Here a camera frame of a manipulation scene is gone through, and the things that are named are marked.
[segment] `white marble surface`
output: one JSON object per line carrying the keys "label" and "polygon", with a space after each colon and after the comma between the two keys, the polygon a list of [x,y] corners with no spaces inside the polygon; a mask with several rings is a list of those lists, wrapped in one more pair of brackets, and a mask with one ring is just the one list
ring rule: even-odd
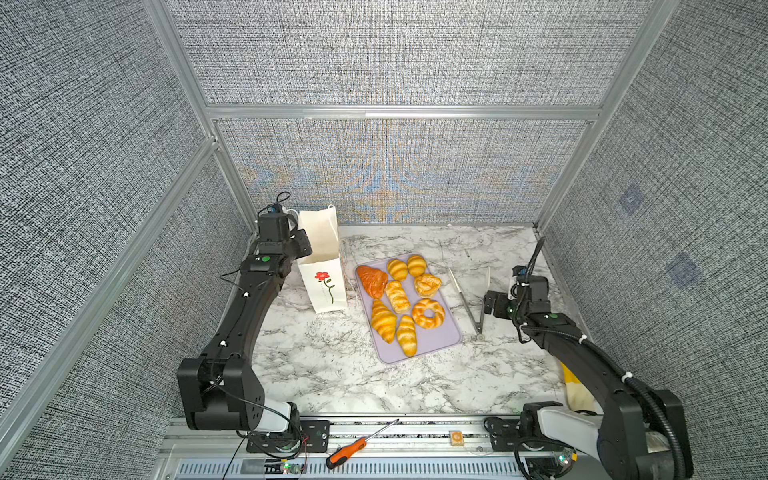
{"label": "white marble surface", "polygon": [[[264,320],[253,370],[269,397],[302,413],[517,413],[524,403],[564,401],[557,360],[533,342],[518,343],[508,320],[485,317],[478,339],[453,286],[453,269],[479,318],[486,267],[492,290],[505,291],[512,267],[528,262],[536,240],[527,227],[341,227],[347,274],[345,312],[315,314],[295,269]],[[353,270],[359,263],[420,252],[443,279],[442,292],[462,342],[386,365],[376,355]],[[550,277],[553,311],[563,302],[540,256],[536,273]]]}

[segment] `puff pastry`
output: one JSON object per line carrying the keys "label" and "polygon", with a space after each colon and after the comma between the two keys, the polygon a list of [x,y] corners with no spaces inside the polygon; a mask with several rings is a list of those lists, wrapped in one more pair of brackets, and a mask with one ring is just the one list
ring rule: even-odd
{"label": "puff pastry", "polygon": [[397,327],[397,343],[400,344],[402,352],[406,356],[414,356],[416,354],[416,327],[413,325],[413,319],[407,315],[403,315],[400,319],[400,325]]}
{"label": "puff pastry", "polygon": [[411,303],[408,301],[406,291],[402,288],[402,283],[393,280],[386,284],[384,291],[395,313],[405,313],[411,309]]}
{"label": "puff pastry", "polygon": [[373,300],[371,326],[376,332],[379,332],[385,342],[392,343],[395,339],[397,315],[390,312],[381,300]]}
{"label": "puff pastry", "polygon": [[[424,310],[431,310],[435,315],[432,318],[424,315]],[[436,329],[445,320],[445,310],[434,300],[423,298],[413,306],[413,321],[423,329]]]}
{"label": "puff pastry", "polygon": [[360,278],[362,288],[371,297],[379,299],[384,295],[384,287],[388,279],[386,273],[378,268],[361,265],[357,267],[357,276]]}
{"label": "puff pastry", "polygon": [[389,275],[392,275],[392,278],[399,282],[408,278],[408,267],[401,260],[397,260],[396,258],[390,260],[389,263],[386,264],[386,269],[389,272]]}
{"label": "puff pastry", "polygon": [[408,259],[408,272],[413,276],[419,276],[427,270],[427,262],[420,256],[414,255]]}
{"label": "puff pastry", "polygon": [[413,286],[422,298],[432,298],[442,285],[442,280],[434,275],[425,273],[413,279]]}

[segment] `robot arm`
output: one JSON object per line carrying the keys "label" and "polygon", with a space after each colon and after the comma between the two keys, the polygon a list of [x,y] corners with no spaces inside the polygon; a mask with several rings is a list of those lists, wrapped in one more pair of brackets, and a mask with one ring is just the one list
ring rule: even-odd
{"label": "robot arm", "polygon": [[[527,266],[513,270],[509,294],[487,292],[484,313],[511,319],[522,343],[534,341],[563,362],[600,403],[602,417],[587,417],[548,402],[526,404],[520,428],[574,446],[601,460],[615,479],[689,478],[693,474],[687,428],[680,400],[654,390],[625,372],[590,342],[563,313],[552,313],[548,281]],[[530,335],[524,339],[523,333]]]}
{"label": "robot arm", "polygon": [[291,263],[312,253],[306,232],[291,227],[296,221],[279,203],[267,209],[258,218],[259,240],[240,265],[238,294],[213,339],[197,358],[179,365],[177,379],[190,429],[282,432],[289,427],[285,417],[298,417],[289,404],[265,398],[250,363],[261,324]]}

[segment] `orange screwdriver handle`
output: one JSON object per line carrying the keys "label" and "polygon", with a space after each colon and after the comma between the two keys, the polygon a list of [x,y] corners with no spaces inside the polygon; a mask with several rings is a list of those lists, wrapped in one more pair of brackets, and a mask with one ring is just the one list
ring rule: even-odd
{"label": "orange screwdriver handle", "polygon": [[349,460],[349,457],[351,457],[352,455],[355,455],[357,452],[364,449],[365,447],[366,447],[366,440],[363,438],[355,441],[355,443],[351,445],[347,445],[346,447],[339,448],[333,453],[333,455],[331,455],[326,459],[326,467],[328,467],[329,470],[333,470],[339,465],[344,465],[344,462]]}

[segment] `yellow cloth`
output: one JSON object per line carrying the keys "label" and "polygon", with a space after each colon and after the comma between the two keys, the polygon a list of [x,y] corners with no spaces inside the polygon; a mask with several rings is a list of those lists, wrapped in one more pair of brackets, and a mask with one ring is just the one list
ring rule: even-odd
{"label": "yellow cloth", "polygon": [[589,393],[587,387],[579,382],[576,375],[574,375],[562,362],[561,365],[563,365],[565,401],[568,404],[567,407],[574,412],[577,410],[594,411],[594,397]]}

